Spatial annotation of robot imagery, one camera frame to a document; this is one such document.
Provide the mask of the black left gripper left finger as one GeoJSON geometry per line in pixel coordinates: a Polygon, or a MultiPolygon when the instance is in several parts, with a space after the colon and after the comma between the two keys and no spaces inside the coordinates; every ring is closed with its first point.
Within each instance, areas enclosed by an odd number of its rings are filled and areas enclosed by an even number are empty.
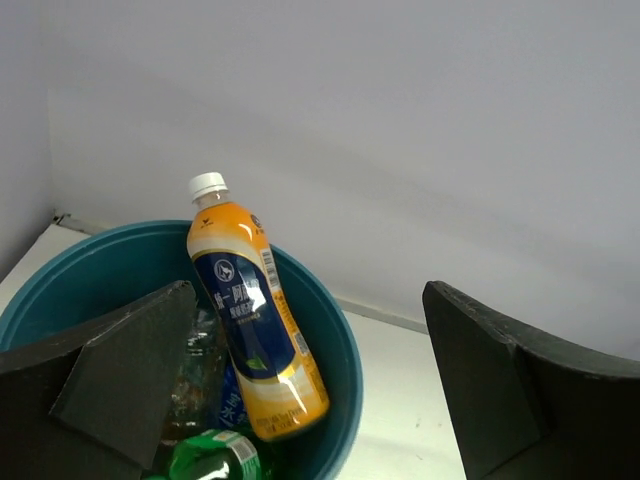
{"type": "Polygon", "coordinates": [[[174,282],[1,355],[4,479],[138,479],[151,468],[196,295],[174,282]]]}

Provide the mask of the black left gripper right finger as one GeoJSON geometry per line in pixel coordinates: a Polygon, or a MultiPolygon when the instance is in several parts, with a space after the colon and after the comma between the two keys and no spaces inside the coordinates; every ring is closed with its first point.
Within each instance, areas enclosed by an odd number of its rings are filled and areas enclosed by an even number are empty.
{"type": "Polygon", "coordinates": [[[636,479],[639,364],[495,311],[442,281],[422,294],[468,479],[636,479]]]}

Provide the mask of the clear bottle white cap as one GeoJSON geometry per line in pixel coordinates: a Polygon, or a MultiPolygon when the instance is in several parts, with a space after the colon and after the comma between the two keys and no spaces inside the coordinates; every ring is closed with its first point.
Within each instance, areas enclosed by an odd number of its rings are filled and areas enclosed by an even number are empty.
{"type": "Polygon", "coordinates": [[[162,444],[175,444],[205,430],[222,384],[226,352],[219,315],[212,309],[198,308],[171,392],[162,444]]]}

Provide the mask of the green plastic bottle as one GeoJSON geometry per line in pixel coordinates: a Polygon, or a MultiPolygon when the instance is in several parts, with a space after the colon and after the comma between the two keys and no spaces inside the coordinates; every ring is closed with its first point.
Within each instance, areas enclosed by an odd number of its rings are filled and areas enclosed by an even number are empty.
{"type": "Polygon", "coordinates": [[[166,462],[168,479],[274,479],[275,454],[253,434],[210,429],[178,442],[166,462]]]}

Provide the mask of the blue label clear bottle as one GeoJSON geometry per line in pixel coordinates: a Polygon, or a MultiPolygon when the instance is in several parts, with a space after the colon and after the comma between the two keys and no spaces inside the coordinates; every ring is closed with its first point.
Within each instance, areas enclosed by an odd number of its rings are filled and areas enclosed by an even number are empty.
{"type": "Polygon", "coordinates": [[[249,425],[248,414],[242,399],[233,363],[228,360],[225,366],[220,398],[214,414],[216,426],[219,428],[246,427],[249,425]]]}

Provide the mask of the orange bottle dark label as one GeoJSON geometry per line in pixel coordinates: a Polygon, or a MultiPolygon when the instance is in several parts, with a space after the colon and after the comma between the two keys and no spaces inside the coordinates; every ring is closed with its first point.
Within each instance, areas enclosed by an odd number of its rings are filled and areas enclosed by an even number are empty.
{"type": "Polygon", "coordinates": [[[264,227],[218,172],[192,178],[189,191],[197,214],[188,254],[221,319],[250,425],[267,442],[299,434],[326,416],[330,400],[264,227]]]}

